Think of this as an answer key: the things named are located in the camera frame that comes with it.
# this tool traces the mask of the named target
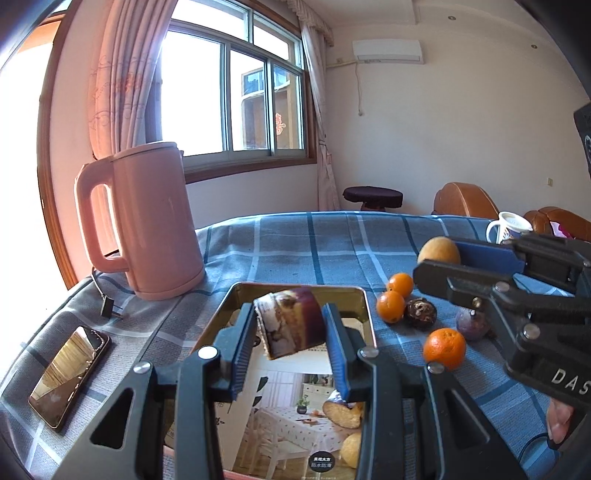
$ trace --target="person's hand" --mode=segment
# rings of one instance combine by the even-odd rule
[[[551,399],[548,412],[546,412],[546,425],[548,427],[548,436],[554,443],[559,444],[564,441],[569,431],[570,419],[573,416],[574,408],[558,400]]]

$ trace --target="table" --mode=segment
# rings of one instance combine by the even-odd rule
[[[140,359],[168,365],[186,358],[203,328],[237,281],[357,285],[365,289],[383,354],[397,361],[424,364],[425,333],[406,325],[387,325],[375,301],[388,277],[411,273],[417,253],[432,237],[484,239],[488,220],[455,216],[412,216],[379,212],[316,212],[262,215],[228,220],[197,231],[206,277],[188,293],[147,302],[130,290],[125,274],[101,274],[99,283],[119,306],[123,318],[104,319],[102,299],[90,279],[82,280],[43,323],[0,382],[0,434],[37,480],[49,480],[78,435]],[[31,283],[31,295],[43,284]],[[528,288],[545,293],[548,286]],[[438,310],[436,327],[454,326],[456,307],[431,299]],[[109,334],[112,347],[94,371],[58,434],[32,411],[27,398],[44,368],[79,325]],[[509,379],[502,369],[498,343],[473,343],[455,373],[468,393],[515,454],[546,430],[548,398]],[[532,480],[554,464],[554,452],[529,449],[524,465]],[[172,479],[170,463],[165,478]]]
[[[278,434],[281,438],[309,450],[310,454],[320,450],[325,452],[340,450],[341,445],[349,435],[360,431],[359,429],[344,429],[327,418],[322,419],[307,414],[299,414],[296,412],[295,407],[261,408],[259,411],[268,413],[277,421]],[[318,424],[309,425],[298,421],[302,419],[315,419]]]

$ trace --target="phone screen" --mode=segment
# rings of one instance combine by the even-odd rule
[[[31,407],[54,429],[58,429],[82,382],[109,337],[95,330],[78,327],[43,372],[29,397]]]

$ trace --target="mug handle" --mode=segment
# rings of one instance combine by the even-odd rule
[[[103,158],[84,165],[74,183],[76,209],[86,253],[90,263],[101,272],[126,272],[129,270],[129,264],[123,256],[105,258],[100,250],[95,213],[90,201],[90,194],[98,185],[107,185],[108,187],[113,185],[113,163],[110,158]]]
[[[501,227],[501,221],[500,220],[494,220],[491,223],[488,224],[488,227],[486,227],[486,240],[490,243],[490,244],[495,244],[496,241],[491,240],[488,236],[491,233],[491,230],[494,226],[499,226],[499,228]]]

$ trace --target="dried fruit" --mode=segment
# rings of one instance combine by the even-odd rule
[[[427,299],[414,299],[407,303],[404,320],[419,330],[429,330],[437,320],[437,309]]]

